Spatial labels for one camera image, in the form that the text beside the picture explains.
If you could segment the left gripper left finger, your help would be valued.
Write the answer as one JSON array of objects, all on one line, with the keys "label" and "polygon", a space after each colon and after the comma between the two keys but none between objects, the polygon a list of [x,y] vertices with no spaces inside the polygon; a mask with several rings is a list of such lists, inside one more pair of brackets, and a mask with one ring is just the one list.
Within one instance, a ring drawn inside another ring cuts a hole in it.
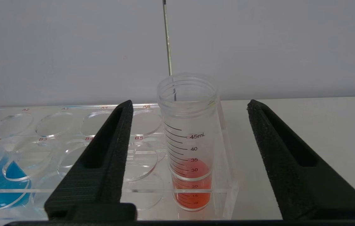
[{"label": "left gripper left finger", "polygon": [[135,221],[121,203],[133,103],[119,104],[44,204],[51,221]]}]

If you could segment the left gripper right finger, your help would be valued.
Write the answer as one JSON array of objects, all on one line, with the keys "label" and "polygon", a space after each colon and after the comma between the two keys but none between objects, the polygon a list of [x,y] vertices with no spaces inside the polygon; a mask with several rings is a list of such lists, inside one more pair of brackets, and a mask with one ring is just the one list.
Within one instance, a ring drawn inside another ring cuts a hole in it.
[{"label": "left gripper right finger", "polygon": [[355,189],[266,104],[249,122],[284,220],[355,220]]}]

